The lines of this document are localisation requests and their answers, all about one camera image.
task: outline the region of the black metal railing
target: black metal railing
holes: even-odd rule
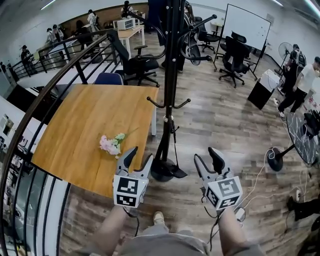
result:
[[[31,162],[33,155],[32,148],[41,129],[44,126],[45,120],[48,117],[53,116],[55,111],[58,109],[58,106],[63,101],[64,96],[68,93],[68,89],[77,78],[81,79],[82,84],[87,85],[88,79],[92,79],[92,76],[98,76],[97,70],[101,67],[101,65],[104,62],[106,62],[107,65],[103,69],[100,69],[100,72],[101,70],[102,72],[105,72],[112,65],[113,66],[111,72],[113,72],[120,64],[121,61],[119,59],[119,55],[117,54],[117,52],[115,52],[113,46],[107,39],[107,31],[98,31],[95,33],[91,33],[91,35],[92,34],[99,34],[100,37],[92,44],[90,44],[87,48],[85,48],[81,52],[76,53],[76,55],[72,58],[68,56],[68,53],[66,52],[69,62],[59,70],[59,72],[51,79],[51,81],[46,86],[44,86],[41,90],[37,90],[39,95],[35,98],[29,109],[26,111],[10,141],[10,145],[7,149],[1,167],[0,180],[0,245],[3,256],[8,256],[9,246],[13,247],[16,256],[19,256],[19,247],[22,247],[26,253],[32,251],[34,252],[34,255],[37,256],[38,215],[41,208],[41,200],[44,195],[43,191],[46,185],[50,186],[50,190],[44,212],[44,223],[42,228],[42,247],[40,251],[43,256],[48,254],[45,248],[47,217],[50,206],[51,194],[53,193],[54,187],[57,184],[56,180],[59,180],[59,178],[53,176],[52,179],[50,178],[50,180],[52,180],[51,185],[48,184],[48,178],[52,175],[50,173],[45,172],[44,170],[39,169]],[[63,44],[63,46],[65,47],[66,43],[69,40],[74,40],[76,38],[79,39],[80,37],[78,36],[75,38],[71,38],[59,44]],[[107,41],[107,45],[100,46],[101,43],[104,41]],[[86,63],[83,63],[83,58],[87,56],[91,56],[91,59]],[[88,75],[85,75],[84,71],[86,70],[86,68],[88,68],[88,66],[95,61],[97,61],[95,63],[95,67],[91,70],[91,72]],[[52,96],[53,90],[56,89],[56,86],[59,83],[59,81],[72,68],[76,68],[76,75],[70,80],[70,82],[67,85],[64,85],[63,90],[57,96],[54,97],[53,104],[51,104],[51,106],[48,108],[44,117],[41,120],[39,120],[40,125],[37,127],[32,138],[28,138],[28,145],[21,146],[20,142],[22,141],[22,138],[25,137],[24,132],[26,131],[27,126],[31,121],[33,113],[37,111],[37,109],[39,109],[39,106],[42,101],[45,101],[47,97]],[[57,255],[59,253],[60,228],[63,220],[63,213],[69,189],[70,184],[67,185],[61,207],[61,213],[58,220],[58,234],[56,240]],[[33,195],[33,197],[34,194],[36,194],[35,199],[32,199],[35,200],[35,202],[33,202],[35,205],[33,205],[32,208],[29,207],[29,205],[31,204],[31,194]],[[22,207],[18,205],[18,202],[21,201],[25,202]],[[32,231],[30,231],[29,228],[28,232],[27,226],[33,226]]]
[[[106,33],[106,31],[107,29],[92,33],[85,33],[68,38],[61,42],[51,44],[38,51],[37,59],[35,59],[35,56],[31,54],[24,60],[21,60],[18,63],[14,64],[12,66],[12,70],[18,77],[18,79],[22,79],[25,77],[31,77],[41,72],[47,73],[49,70],[63,68],[67,64],[67,62],[69,62],[76,56],[76,54],[82,51],[77,50],[77,48],[89,45],[90,42],[93,42],[96,36],[103,35]],[[84,58],[88,59],[90,57],[94,57],[96,55],[95,52],[103,48],[103,46],[97,45],[92,51],[88,52],[84,56]],[[88,63],[88,61],[85,59],[82,59],[80,63]]]

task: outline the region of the wooden table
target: wooden table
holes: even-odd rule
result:
[[[48,173],[85,190],[113,196],[115,156],[100,149],[102,135],[131,133],[121,152],[138,151],[130,171],[141,167],[158,88],[121,85],[76,85],[47,126],[32,162]]]
[[[125,41],[126,50],[129,53],[129,59],[131,59],[131,50],[130,50],[130,41],[129,38],[131,38],[133,35],[141,31],[141,40],[142,40],[142,46],[146,44],[145,40],[145,26],[144,25],[138,25],[135,28],[127,29],[127,30],[118,30],[118,37],[121,40],[122,44],[123,41]]]

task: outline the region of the shoe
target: shoe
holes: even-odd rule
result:
[[[165,224],[165,217],[161,211],[156,211],[153,215],[153,224]]]
[[[273,103],[278,108],[279,102],[278,102],[278,100],[276,98],[273,98]]]
[[[279,111],[279,109],[277,109],[277,110],[278,110],[279,115],[280,115],[280,117],[281,117],[281,118],[285,118],[285,117],[286,117],[286,116],[285,116],[285,114],[284,114],[283,112],[280,112],[280,111]]]
[[[282,96],[285,95],[285,93],[281,90],[280,87],[278,87],[278,91],[279,91],[279,93],[281,93]]]
[[[288,208],[289,212],[292,212],[295,209],[295,201],[292,196],[290,196],[286,202],[286,207]]]

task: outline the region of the wooden floor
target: wooden floor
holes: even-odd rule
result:
[[[146,34],[146,43],[149,47],[143,49],[143,53],[157,55],[162,51],[155,34]],[[133,48],[140,44],[137,35],[131,43],[133,53]],[[221,59],[217,60],[216,65],[218,69],[223,67]],[[265,56],[257,67],[256,75],[260,77],[265,70],[274,68],[276,66],[273,61]],[[192,229],[196,237],[208,241],[214,220],[207,215],[201,203],[202,182],[194,165],[194,154],[202,156],[211,165],[208,147],[222,151],[229,158],[232,170],[240,177],[243,196],[246,196],[252,191],[256,176],[264,166],[266,151],[272,146],[281,150],[289,146],[287,130],[273,101],[269,100],[263,110],[247,101],[255,85],[252,74],[244,75],[245,85],[242,86],[239,82],[237,88],[233,88],[231,79],[219,81],[219,74],[214,72],[211,63],[202,62],[199,66],[193,66],[186,61],[183,74],[178,75],[176,104],[187,98],[191,99],[191,103],[173,111],[175,124],[180,126],[177,132],[179,165],[188,176],[167,183],[156,182],[150,177],[144,204],[139,206],[139,232],[152,225],[153,213],[160,210],[164,213],[171,232]],[[164,98],[164,76],[162,69],[157,70],[156,79],[161,85],[159,103]],[[273,97],[282,99],[277,91]],[[156,153],[162,135],[164,114],[163,109],[157,111],[157,135],[149,137],[146,155]],[[175,159],[173,140],[169,158]],[[258,195],[268,197],[275,193],[283,194],[271,198],[256,198],[246,208],[243,229],[247,238],[260,243],[267,255],[296,255],[310,232],[315,216],[294,223],[293,214],[288,216],[286,209],[289,192],[294,187],[301,186],[300,174],[304,187],[308,171],[312,174],[312,179],[308,176],[306,200],[314,199],[319,192],[319,171],[307,168],[294,149],[285,155],[282,173],[272,174],[267,166],[262,170],[255,191],[242,204],[244,207]],[[294,196],[295,191],[291,191],[290,195]],[[72,186],[63,218],[60,253],[66,255],[84,246],[112,206],[112,199]],[[289,231],[284,234],[286,218]],[[128,219],[120,245],[133,236],[135,228],[136,220]],[[212,254],[222,255],[219,234],[213,239]]]

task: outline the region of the whiteboard stand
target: whiteboard stand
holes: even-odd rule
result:
[[[230,18],[230,19],[227,19],[228,11],[230,13],[229,15],[232,16],[232,18]],[[258,80],[258,78],[257,78],[257,76],[255,74],[255,71],[257,69],[257,66],[258,66],[261,58],[263,57],[263,55],[265,53],[266,46],[267,46],[267,37],[268,37],[268,34],[269,34],[271,23],[268,20],[266,20],[266,19],[264,19],[264,18],[262,18],[262,17],[260,17],[260,16],[258,16],[256,14],[254,14],[254,13],[248,11],[248,10],[242,9],[240,7],[237,7],[235,5],[232,5],[232,4],[228,3],[228,5],[226,7],[224,24],[223,24],[223,27],[222,27],[222,30],[221,30],[219,43],[218,43],[218,47],[216,49],[216,53],[215,53],[215,57],[214,57],[214,62],[213,63],[215,65],[216,60],[218,58],[218,55],[219,55],[219,57],[223,57],[224,56],[223,53],[218,53],[218,51],[219,51],[221,39],[224,37],[224,35],[226,33],[226,30],[227,31],[232,31],[233,27],[234,27],[235,30],[236,30],[236,33],[238,33],[237,26],[241,26],[241,29],[246,29],[248,27],[247,25],[239,24],[238,21],[241,20],[241,19],[235,19],[235,16],[237,15],[237,12],[240,13],[239,14],[240,17],[242,17],[242,18],[245,17],[247,19],[246,22],[248,22],[248,24],[257,24],[256,27],[255,27],[255,30],[253,30],[253,32],[252,32],[252,29],[250,29],[250,32],[251,32],[251,34],[250,34],[250,42],[248,43],[248,39],[247,39],[246,45],[249,46],[249,47],[255,48],[257,50],[260,50],[261,54],[259,55],[259,59],[258,59],[258,61],[256,63],[252,62],[252,61],[250,61],[248,59],[244,60],[245,62],[252,62],[255,65],[254,70],[252,70],[251,67],[249,68],[249,70],[254,75],[255,81],[256,81],[256,80]],[[239,35],[245,36],[246,33],[241,33],[240,32]]]

